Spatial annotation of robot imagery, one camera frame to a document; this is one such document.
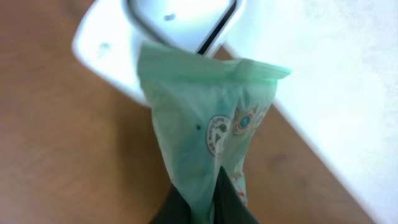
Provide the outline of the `green wet wipes pack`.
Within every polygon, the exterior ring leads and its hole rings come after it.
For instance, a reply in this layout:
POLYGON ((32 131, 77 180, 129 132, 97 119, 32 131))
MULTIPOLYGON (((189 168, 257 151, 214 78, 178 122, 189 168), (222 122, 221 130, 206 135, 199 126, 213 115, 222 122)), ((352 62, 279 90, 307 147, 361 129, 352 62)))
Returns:
POLYGON ((244 159, 278 81, 290 70, 146 42, 137 73, 170 181, 190 207, 190 223, 214 223, 220 167, 247 208, 244 159))

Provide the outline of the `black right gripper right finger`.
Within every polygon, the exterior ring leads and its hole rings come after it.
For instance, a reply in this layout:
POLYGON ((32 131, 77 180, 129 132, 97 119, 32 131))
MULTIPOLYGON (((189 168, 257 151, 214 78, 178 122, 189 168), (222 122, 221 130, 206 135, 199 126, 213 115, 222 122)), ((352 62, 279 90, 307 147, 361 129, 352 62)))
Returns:
POLYGON ((215 224, 259 224, 242 203, 223 167, 220 167, 213 201, 215 224))

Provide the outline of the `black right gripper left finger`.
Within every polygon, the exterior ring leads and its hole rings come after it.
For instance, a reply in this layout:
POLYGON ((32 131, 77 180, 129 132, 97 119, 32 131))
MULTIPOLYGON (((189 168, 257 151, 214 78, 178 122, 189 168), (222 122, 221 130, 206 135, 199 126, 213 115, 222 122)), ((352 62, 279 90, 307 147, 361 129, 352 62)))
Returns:
POLYGON ((164 203, 149 224, 190 224, 190 221, 191 210, 188 203, 177 188, 171 185, 164 203))

